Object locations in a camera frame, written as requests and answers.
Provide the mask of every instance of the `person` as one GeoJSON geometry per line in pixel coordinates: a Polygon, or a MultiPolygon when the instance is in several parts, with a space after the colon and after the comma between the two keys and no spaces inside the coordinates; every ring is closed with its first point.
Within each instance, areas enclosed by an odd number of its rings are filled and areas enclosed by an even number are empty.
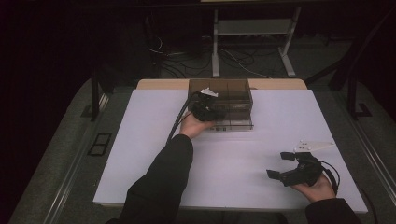
{"type": "MultiPolygon", "coordinates": [[[[199,121],[191,113],[185,116],[179,134],[161,150],[147,173],[128,189],[120,217],[110,219],[106,224],[172,223],[189,178],[193,154],[191,139],[213,125],[214,122],[199,121]]],[[[305,209],[308,223],[360,223],[347,202],[335,198],[325,175],[312,187],[300,184],[292,188],[311,202],[305,209]]]]}

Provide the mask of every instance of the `white tabletop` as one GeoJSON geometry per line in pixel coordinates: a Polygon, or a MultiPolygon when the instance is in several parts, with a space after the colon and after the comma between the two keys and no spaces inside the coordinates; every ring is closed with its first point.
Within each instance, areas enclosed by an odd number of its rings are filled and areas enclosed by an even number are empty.
{"type": "MultiPolygon", "coordinates": [[[[333,142],[312,91],[253,90],[254,128],[248,132],[204,132],[193,139],[194,159],[181,206],[219,210],[282,211],[304,209],[307,199],[266,169],[286,172],[297,161],[282,161],[300,140],[333,142]]],[[[187,98],[185,90],[135,90],[93,201],[123,204],[129,187],[142,175],[166,142],[187,98]]],[[[355,212],[367,212],[336,146],[312,153],[341,176],[338,197],[355,212]]]]}

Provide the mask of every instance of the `table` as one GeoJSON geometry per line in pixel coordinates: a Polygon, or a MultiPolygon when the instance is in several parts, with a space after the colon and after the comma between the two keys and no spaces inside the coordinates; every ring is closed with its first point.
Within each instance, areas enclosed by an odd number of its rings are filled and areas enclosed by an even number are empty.
{"type": "MultiPolygon", "coordinates": [[[[187,84],[187,80],[160,79],[139,83],[125,111],[93,199],[95,203],[123,204],[127,189],[147,171],[164,146],[169,133],[166,127],[172,126],[187,97],[187,84]]],[[[194,162],[181,207],[284,211],[308,205],[299,192],[269,179],[265,169],[294,169],[297,163],[282,161],[279,152],[292,151],[302,138],[333,141],[315,97],[299,79],[250,79],[249,84],[256,89],[271,89],[252,90],[253,131],[205,132],[193,139],[194,162]]],[[[354,211],[367,212],[337,146],[313,155],[340,173],[339,197],[345,198],[354,211]]]]}

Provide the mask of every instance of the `black jacket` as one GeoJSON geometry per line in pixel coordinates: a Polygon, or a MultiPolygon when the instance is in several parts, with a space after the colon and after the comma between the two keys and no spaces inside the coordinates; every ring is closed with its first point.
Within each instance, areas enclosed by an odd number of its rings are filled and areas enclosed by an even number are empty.
{"type": "MultiPolygon", "coordinates": [[[[106,224],[171,223],[187,186],[192,154],[190,138],[176,135],[158,154],[148,172],[129,188],[120,218],[106,224]]],[[[305,214],[309,224],[360,223],[344,199],[311,203],[305,214]]]]}

